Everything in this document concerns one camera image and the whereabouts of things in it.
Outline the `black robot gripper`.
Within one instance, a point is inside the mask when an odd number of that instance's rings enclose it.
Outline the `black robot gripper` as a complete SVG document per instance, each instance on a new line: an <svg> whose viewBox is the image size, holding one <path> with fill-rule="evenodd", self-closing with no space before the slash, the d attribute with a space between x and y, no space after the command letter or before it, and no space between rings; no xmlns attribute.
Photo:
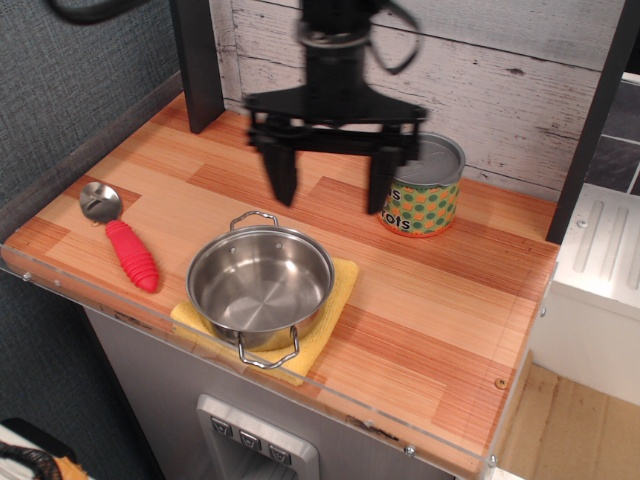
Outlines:
<svg viewBox="0 0 640 480"><path fill-rule="evenodd" d="M306 80L250 95L250 144L262 154L275 198L291 206L296 151L371 155L367 213L380 212L396 170L419 153L426 109L386 96L364 80L365 46L305 45Z"/></svg>

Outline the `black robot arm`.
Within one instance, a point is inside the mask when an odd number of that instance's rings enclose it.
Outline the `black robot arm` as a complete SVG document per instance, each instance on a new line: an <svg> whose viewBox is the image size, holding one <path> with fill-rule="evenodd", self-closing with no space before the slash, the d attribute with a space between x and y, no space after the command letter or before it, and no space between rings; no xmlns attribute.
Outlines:
<svg viewBox="0 0 640 480"><path fill-rule="evenodd" d="M262 155L275 197L291 205L299 151L367 156L367 210L382 210L396 170L414 160L425 108L385 96L365 81L373 47L371 19L383 9L415 32L419 23L393 1L304 1L297 39L305 51L305 82L250 95L250 143Z"/></svg>

